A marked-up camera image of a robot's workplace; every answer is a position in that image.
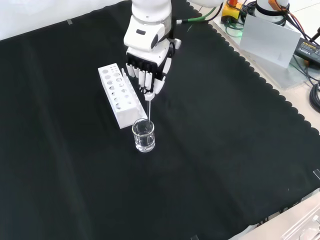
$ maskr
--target glass beaker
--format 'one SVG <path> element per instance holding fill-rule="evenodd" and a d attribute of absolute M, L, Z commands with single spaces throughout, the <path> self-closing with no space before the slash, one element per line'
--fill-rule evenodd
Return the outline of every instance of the glass beaker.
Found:
<path fill-rule="evenodd" d="M 148 153 L 154 149 L 155 126 L 152 121 L 141 118 L 132 125 L 135 147 L 142 153 Z"/>

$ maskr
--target scalloped edge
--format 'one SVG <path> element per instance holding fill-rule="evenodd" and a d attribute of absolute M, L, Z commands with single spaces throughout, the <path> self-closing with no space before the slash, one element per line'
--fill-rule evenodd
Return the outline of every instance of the scalloped edge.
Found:
<path fill-rule="evenodd" d="M 196 10 L 193 6 L 190 5 L 190 2 L 188 2 L 187 0 L 185 0 L 185 2 L 195 12 L 196 17 L 201 17 L 202 16 L 202 14 L 198 10 Z M 293 111 L 297 115 L 297 119 L 299 118 L 299 120 L 300 120 L 301 117 L 302 117 L 302 123 L 306 127 L 308 127 L 313 134 L 317 134 L 318 136 L 320 135 L 320 130 L 318 130 L 315 127 L 312 127 L 312 124 L 308 120 L 306 120 L 306 117 L 304 115 L 302 115 L 301 113 L 299 113 L 299 110 L 296 107 L 294 107 L 293 104 L 290 101 L 287 101 L 285 96 L 281 95 L 278 90 L 274 89 L 274 86 L 272 84 L 268 83 L 266 79 L 261 77 L 260 73 L 258 73 L 255 70 L 255 68 L 252 67 L 252 64 L 249 62 L 249 60 L 244 55 L 242 55 L 238 51 L 235 51 L 235 49 L 232 46 L 230 46 L 230 43 L 226 40 L 226 38 L 223 37 L 222 34 L 220 32 L 218 32 L 218 30 L 215 29 L 214 26 L 211 23 L 208 22 L 207 25 L 210 28 L 210 30 L 212 30 L 214 33 L 216 33 L 219 37 L 221 37 L 223 39 L 224 43 L 228 46 L 228 48 L 231 51 L 233 51 L 235 55 L 237 55 L 236 57 L 240 57 L 241 61 L 244 62 L 246 65 L 248 65 L 248 67 L 250 67 L 250 69 L 252 70 L 252 72 L 254 74 L 257 74 L 257 76 L 260 79 L 261 83 L 265 84 L 267 86 L 268 90 L 272 94 L 274 94 L 276 98 L 279 98 L 280 101 L 284 102 L 285 105 L 289 105 L 290 106 L 291 111 Z"/>

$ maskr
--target yellow device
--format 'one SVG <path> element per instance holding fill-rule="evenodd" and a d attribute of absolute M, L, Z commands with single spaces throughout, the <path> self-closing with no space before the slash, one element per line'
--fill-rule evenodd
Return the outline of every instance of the yellow device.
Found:
<path fill-rule="evenodd" d="M 242 3 L 239 2 L 235 6 L 237 9 L 241 9 L 241 7 Z M 226 23 L 227 21 L 231 21 L 231 23 L 236 23 L 239 19 L 240 11 L 235 8 L 229 7 L 226 3 L 222 10 L 221 22 Z"/>

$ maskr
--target black cloth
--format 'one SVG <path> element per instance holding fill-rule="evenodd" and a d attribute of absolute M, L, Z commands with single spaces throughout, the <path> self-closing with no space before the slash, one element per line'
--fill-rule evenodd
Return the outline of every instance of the black cloth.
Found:
<path fill-rule="evenodd" d="M 130 16 L 126 1 L 0 42 L 2 240 L 226 240 L 318 187 L 319 132 L 207 24 L 176 28 L 138 152 L 98 74 L 125 66 Z"/>

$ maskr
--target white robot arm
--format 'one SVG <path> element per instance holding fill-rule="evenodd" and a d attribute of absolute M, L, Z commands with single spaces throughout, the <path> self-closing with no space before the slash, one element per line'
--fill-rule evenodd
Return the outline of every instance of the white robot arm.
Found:
<path fill-rule="evenodd" d="M 192 0 L 209 8 L 223 0 Z M 132 0 L 132 16 L 124 44 L 128 47 L 126 68 L 138 78 L 145 100 L 151 101 L 165 84 L 171 60 L 181 41 L 174 38 L 171 0 Z"/>

